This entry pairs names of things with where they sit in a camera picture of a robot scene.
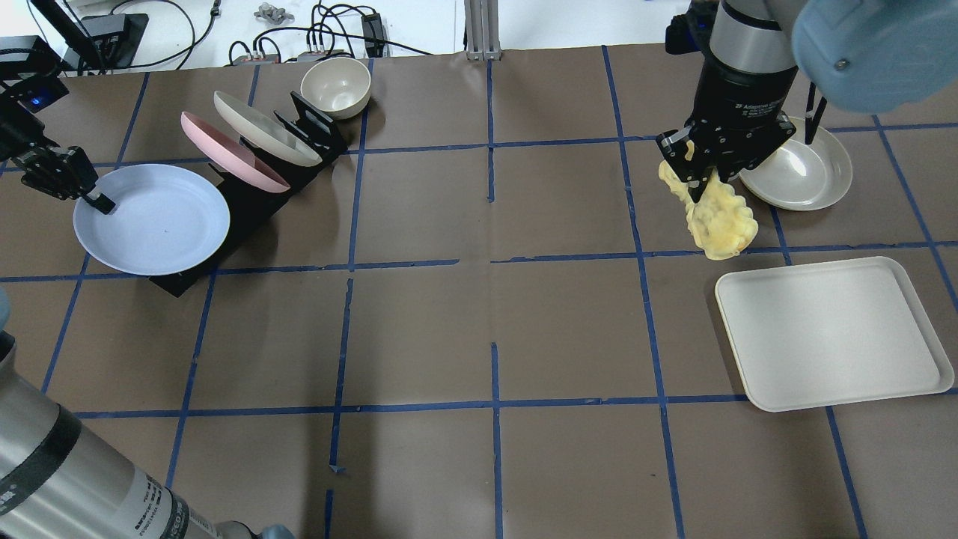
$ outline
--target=beige bowl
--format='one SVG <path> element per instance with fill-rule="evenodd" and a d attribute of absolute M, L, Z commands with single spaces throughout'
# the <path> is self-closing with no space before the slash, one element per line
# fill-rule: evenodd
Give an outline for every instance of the beige bowl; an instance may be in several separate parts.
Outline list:
<path fill-rule="evenodd" d="M 300 93 L 333 120 L 352 118 L 369 103 L 372 77 L 366 64 L 351 58 L 325 59 L 303 77 Z"/>

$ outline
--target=silver cylinder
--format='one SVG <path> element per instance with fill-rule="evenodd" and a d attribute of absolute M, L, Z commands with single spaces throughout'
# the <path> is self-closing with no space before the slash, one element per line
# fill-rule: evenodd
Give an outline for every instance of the silver cylinder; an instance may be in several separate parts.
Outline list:
<path fill-rule="evenodd" d="M 213 526 L 82 426 L 16 374 L 13 352 L 12 338 L 0 332 L 0 532 L 12 539 L 253 538 L 237 523 Z"/>
<path fill-rule="evenodd" d="M 740 20 L 748 15 L 736 18 L 730 9 L 734 8 L 721 3 L 709 40 L 709 48 L 719 61 L 746 73 L 778 73 L 794 67 L 791 45 L 781 29 L 758 19 L 750 24 L 747 19 Z"/>

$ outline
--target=brown table surface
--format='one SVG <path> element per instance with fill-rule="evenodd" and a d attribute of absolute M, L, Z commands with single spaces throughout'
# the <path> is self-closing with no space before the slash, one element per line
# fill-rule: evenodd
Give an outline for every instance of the brown table surface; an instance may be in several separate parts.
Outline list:
<path fill-rule="evenodd" d="M 87 256 L 73 203 L 7 170 L 18 371 L 208 518 L 299 539 L 953 537 L 958 392 L 757 410 L 712 289 L 888 256 L 958 360 L 958 86 L 829 111 L 848 195 L 776 212 L 737 185 L 758 237 L 711 262 L 650 141 L 685 120 L 700 63 L 661 45 L 376 59 L 350 154 L 179 299 Z M 212 180 L 179 112 L 232 133 L 223 90 L 291 114 L 309 67 L 70 79 L 41 117 L 103 173 Z"/>

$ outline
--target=metal bracket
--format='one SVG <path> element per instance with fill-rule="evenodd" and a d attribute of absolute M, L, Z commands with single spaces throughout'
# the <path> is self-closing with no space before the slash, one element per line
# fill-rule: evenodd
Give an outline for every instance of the metal bracket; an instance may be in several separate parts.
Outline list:
<path fill-rule="evenodd" d="M 499 59 L 499 0 L 465 0 L 466 57 L 473 61 Z"/>

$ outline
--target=bowl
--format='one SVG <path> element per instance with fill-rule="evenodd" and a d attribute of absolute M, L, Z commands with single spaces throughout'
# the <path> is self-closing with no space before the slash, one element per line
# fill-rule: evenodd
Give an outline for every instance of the bowl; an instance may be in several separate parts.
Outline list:
<path fill-rule="evenodd" d="M 358 114 L 369 103 L 372 81 L 363 62 L 331 58 L 320 61 L 306 72 L 300 93 L 333 120 L 345 120 Z"/>
<path fill-rule="evenodd" d="M 739 172 L 741 182 L 759 199 L 782 209 L 827 208 L 852 186 L 852 159 L 841 142 L 821 127 L 807 146 L 805 120 L 788 119 L 795 133 L 755 170 Z"/>

